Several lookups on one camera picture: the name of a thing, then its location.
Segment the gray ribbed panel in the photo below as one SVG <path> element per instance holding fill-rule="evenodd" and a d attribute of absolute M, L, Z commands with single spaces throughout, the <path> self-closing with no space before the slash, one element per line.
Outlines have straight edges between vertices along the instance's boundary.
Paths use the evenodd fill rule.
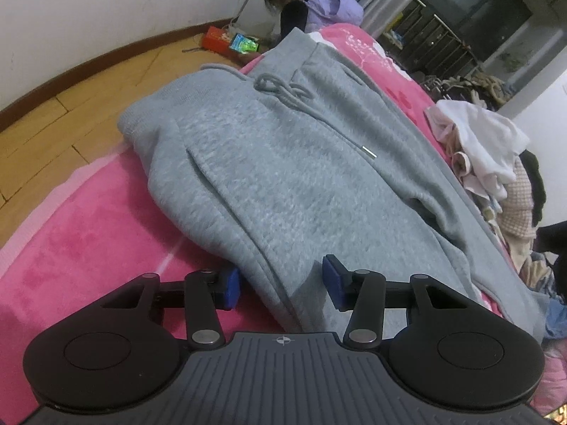
<path fill-rule="evenodd" d="M 195 353 L 163 392 L 127 411 L 73 416 L 43 407 L 27 425 L 528 425 L 518 406 L 486 415 L 447 412 L 410 396 L 373 354 L 332 334 L 239 333 L 225 348 Z"/>

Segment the bed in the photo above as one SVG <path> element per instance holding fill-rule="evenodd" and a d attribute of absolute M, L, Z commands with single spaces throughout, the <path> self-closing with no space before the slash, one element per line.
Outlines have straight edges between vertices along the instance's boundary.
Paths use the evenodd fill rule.
<path fill-rule="evenodd" d="M 311 39 L 331 45 L 363 69 L 409 118 L 438 158 L 448 162 L 423 115 L 433 102 L 369 35 L 353 26 L 335 25 L 311 34 Z M 264 59 L 257 59 L 243 73 L 250 74 L 262 62 Z M 122 149 L 81 168 L 24 222 L 0 253 L 0 324 L 10 340 L 0 354 L 4 373 L 0 418 L 7 425 L 18 423 L 35 407 L 21 359 L 25 346 L 37 333 L 143 272 L 157 271 L 163 280 L 172 281 L 220 260 L 186 239 L 155 206 L 145 190 L 144 169 L 151 171 L 152 161 L 144 161 L 144 157 L 142 160 L 144 168 L 131 149 Z M 109 237 L 108 231 L 116 232 L 116 236 Z M 198 238 L 192 239 L 203 244 Z M 483 241 L 494 249 L 490 253 L 495 257 L 503 253 L 493 239 L 490 243 Z M 212 244 L 205 246 L 209 251 L 222 250 Z M 499 295 L 490 295 L 477 286 L 472 286 L 470 292 L 488 309 L 502 315 Z M 56 305 L 54 295 L 58 296 Z M 518 296 L 511 292 L 508 298 Z M 265 296 L 263 301 L 270 305 Z M 246 287 L 236 310 L 221 313 L 220 319 L 227 335 L 236 330 L 279 332 L 283 330 L 280 323 L 293 329 L 282 308 L 272 306 L 270 310 L 276 319 L 255 291 Z M 166 315 L 165 325 L 183 337 L 180 313 Z"/>

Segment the wooden floor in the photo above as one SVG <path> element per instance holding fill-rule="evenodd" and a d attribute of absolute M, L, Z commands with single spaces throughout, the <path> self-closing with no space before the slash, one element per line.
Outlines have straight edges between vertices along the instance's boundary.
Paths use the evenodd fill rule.
<path fill-rule="evenodd" d="M 63 91 L 0 133 L 0 247 L 57 185 L 122 142 L 121 112 L 208 62 L 231 64 L 188 38 L 122 62 Z"/>

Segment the plaid cloth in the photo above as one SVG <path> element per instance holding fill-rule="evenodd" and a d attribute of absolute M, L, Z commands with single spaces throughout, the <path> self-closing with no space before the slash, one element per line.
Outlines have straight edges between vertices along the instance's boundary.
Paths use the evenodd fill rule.
<path fill-rule="evenodd" d="M 521 239 L 535 238 L 536 229 L 532 227 L 534 199 L 528 174 L 520 160 L 514 161 L 516 181 L 505 185 L 508 197 L 500 201 L 502 213 L 498 214 L 498 225 L 503 232 Z"/>

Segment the purple vest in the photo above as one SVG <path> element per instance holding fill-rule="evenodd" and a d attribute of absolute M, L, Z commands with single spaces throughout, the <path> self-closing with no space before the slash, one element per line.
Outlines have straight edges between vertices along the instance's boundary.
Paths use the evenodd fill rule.
<path fill-rule="evenodd" d="M 356 0 L 308 0 L 309 13 L 305 33 L 333 24 L 352 24 L 360 27 L 364 10 Z"/>

